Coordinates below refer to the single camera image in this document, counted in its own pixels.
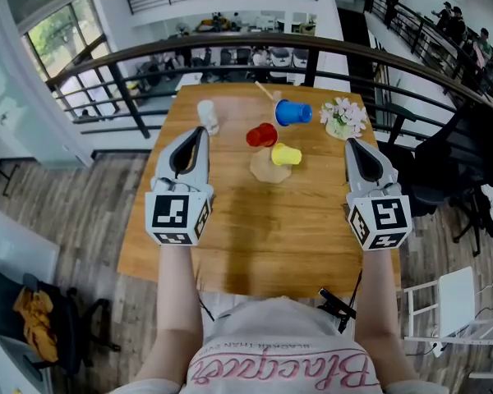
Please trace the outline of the red plastic cup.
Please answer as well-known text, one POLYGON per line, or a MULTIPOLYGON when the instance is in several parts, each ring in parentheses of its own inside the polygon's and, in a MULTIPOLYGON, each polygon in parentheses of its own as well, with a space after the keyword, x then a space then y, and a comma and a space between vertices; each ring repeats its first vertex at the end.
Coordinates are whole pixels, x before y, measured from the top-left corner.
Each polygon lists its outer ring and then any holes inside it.
POLYGON ((246 142, 251 147, 272 147, 278 141, 278 132, 270 123, 261 123, 246 133, 246 142))

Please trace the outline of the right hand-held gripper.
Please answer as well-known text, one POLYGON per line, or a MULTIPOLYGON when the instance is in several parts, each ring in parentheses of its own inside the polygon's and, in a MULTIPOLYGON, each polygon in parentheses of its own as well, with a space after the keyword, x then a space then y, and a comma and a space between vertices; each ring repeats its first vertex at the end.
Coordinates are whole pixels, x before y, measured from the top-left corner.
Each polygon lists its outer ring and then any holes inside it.
POLYGON ((348 223, 363 251, 392 250, 412 231, 409 198, 402 194, 399 172, 377 148, 365 141, 345 142, 350 186, 348 223))

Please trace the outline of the white folding chair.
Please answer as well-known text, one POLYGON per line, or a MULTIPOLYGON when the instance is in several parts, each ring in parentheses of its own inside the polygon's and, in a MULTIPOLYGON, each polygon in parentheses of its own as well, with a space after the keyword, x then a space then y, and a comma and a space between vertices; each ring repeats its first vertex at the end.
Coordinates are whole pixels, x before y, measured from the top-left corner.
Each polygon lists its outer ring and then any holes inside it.
POLYGON ((493 318, 477 317, 472 268, 462 268, 403 292, 408 298, 406 341, 427 343, 435 355, 438 355, 438 347, 450 344, 493 346, 493 318), (417 309, 415 295, 427 289, 434 291, 435 298, 428 306, 417 309), (434 314, 435 330, 430 330, 427 336, 419 336, 415 333, 415 319, 429 313, 434 314))

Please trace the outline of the wooden cup tree stand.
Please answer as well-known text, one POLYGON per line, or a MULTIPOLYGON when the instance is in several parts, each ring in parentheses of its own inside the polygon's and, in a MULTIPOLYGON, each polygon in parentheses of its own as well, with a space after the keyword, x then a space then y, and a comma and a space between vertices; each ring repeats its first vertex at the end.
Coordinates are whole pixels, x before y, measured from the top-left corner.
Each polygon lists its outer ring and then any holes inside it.
MULTIPOLYGON (((268 90, 259 82, 256 82, 256 85, 265 92, 265 94, 271 98, 272 108, 270 111, 271 116, 266 117, 261 123, 270 123, 272 124, 279 135, 278 126, 279 124, 276 122, 274 118, 274 108, 278 101, 283 99, 282 92, 279 90, 275 90, 272 93, 269 93, 268 90)), ((277 143, 283 143, 279 136, 277 143)), ((251 174, 260 182, 268 183, 268 184, 281 184, 283 181, 287 180, 292 175, 292 165, 283 165, 276 166, 270 157, 272 147, 253 147, 258 148, 259 151, 254 153, 251 158, 250 163, 250 172, 251 174)))

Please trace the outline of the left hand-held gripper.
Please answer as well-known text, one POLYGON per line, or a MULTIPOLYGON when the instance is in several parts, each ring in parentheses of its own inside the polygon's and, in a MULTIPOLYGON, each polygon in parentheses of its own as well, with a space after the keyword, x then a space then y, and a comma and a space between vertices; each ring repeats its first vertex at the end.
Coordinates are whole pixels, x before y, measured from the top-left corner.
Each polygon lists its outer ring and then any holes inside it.
POLYGON ((145 194, 145 229, 159 245, 198 245, 212 213, 210 137, 203 126, 186 131, 159 154, 145 194))

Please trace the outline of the yellow plastic cup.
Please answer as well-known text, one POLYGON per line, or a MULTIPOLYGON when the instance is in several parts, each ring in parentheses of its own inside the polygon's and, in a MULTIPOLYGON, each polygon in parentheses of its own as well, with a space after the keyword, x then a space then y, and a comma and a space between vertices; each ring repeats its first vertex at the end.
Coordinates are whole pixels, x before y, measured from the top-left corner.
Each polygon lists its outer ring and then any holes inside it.
POLYGON ((270 157, 276 166, 298 165, 302 160, 302 152, 286 144, 277 143, 273 146, 270 157))

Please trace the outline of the pink flowers in pot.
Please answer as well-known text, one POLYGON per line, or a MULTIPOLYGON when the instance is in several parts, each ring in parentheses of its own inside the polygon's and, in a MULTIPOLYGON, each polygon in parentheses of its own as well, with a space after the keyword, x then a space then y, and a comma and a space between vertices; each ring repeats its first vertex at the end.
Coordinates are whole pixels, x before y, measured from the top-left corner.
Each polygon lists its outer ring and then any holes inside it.
POLYGON ((328 135, 339 139, 359 138, 366 129, 368 116, 366 109, 348 98, 334 98, 322 104, 320 123, 328 135))

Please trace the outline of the white cabinet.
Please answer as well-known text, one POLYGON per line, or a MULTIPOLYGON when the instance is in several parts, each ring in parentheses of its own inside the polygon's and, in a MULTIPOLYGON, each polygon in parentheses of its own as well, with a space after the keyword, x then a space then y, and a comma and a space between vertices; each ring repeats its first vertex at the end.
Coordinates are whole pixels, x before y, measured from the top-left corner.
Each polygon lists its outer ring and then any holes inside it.
POLYGON ((0 211, 0 273, 21 283, 25 274, 52 283, 60 246, 0 211))

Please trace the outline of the person's right forearm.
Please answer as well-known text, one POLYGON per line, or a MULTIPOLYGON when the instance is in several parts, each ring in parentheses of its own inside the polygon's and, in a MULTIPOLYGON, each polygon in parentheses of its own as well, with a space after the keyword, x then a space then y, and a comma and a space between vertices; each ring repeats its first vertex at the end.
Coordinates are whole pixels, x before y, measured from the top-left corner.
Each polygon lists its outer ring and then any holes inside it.
POLYGON ((363 253, 354 338, 371 357, 383 388, 417 379, 399 336, 394 270, 388 250, 363 253))

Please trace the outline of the person's left forearm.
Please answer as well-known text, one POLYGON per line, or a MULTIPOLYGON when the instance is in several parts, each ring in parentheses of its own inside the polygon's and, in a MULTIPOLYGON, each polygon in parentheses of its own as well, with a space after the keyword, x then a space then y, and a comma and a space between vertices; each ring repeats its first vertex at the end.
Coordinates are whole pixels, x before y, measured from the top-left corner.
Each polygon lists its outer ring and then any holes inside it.
POLYGON ((163 245, 159 252, 156 337, 135 377, 182 385, 203 344, 199 292, 187 246, 163 245))

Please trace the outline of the blue plastic cup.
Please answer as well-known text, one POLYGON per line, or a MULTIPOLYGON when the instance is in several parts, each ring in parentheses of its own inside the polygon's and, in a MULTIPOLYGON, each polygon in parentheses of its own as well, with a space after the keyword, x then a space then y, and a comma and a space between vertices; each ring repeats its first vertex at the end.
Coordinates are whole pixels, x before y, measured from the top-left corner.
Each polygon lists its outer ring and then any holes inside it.
POLYGON ((306 103, 296 103, 281 99, 275 105, 274 118, 280 126, 309 123, 312 118, 312 109, 306 103))

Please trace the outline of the mustard yellow cloth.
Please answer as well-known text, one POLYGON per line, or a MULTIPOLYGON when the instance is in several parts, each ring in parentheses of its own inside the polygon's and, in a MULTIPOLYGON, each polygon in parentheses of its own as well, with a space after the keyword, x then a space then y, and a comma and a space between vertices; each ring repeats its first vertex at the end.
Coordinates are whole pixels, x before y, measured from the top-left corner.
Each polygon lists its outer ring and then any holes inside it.
POLYGON ((23 318, 25 340, 39 358, 56 363, 58 338, 51 328, 49 315, 53 312, 53 302, 49 295, 44 291, 32 291, 24 286, 16 298, 13 310, 23 318))

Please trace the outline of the black clip device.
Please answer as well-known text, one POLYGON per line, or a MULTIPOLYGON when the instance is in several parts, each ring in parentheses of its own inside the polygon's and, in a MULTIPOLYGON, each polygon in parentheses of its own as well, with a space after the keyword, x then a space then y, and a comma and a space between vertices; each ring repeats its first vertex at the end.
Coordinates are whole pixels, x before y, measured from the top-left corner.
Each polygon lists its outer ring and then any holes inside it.
POLYGON ((350 301, 347 304, 325 288, 319 290, 319 295, 325 300, 325 303, 319 305, 318 308, 339 320, 338 331, 340 333, 345 331, 350 319, 356 318, 356 310, 353 308, 356 300, 356 293, 357 290, 354 290, 350 301))

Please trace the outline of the large glass window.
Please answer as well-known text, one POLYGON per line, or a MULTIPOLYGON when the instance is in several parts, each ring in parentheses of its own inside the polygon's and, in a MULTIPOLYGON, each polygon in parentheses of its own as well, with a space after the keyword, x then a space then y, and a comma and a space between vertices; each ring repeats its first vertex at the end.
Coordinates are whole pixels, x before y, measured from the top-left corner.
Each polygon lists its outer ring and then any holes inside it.
POLYGON ((43 19, 21 40, 43 81, 57 76, 103 34, 93 0, 74 0, 43 19))

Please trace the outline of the white shirt pink print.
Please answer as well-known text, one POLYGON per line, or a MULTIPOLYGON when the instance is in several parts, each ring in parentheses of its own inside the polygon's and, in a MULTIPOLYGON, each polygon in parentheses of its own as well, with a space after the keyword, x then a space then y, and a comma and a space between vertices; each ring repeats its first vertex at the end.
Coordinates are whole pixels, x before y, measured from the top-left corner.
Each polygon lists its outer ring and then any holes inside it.
POLYGON ((289 298, 253 301, 219 316, 187 380, 128 383, 111 394, 449 394, 407 380, 382 387, 367 352, 326 312, 289 298))

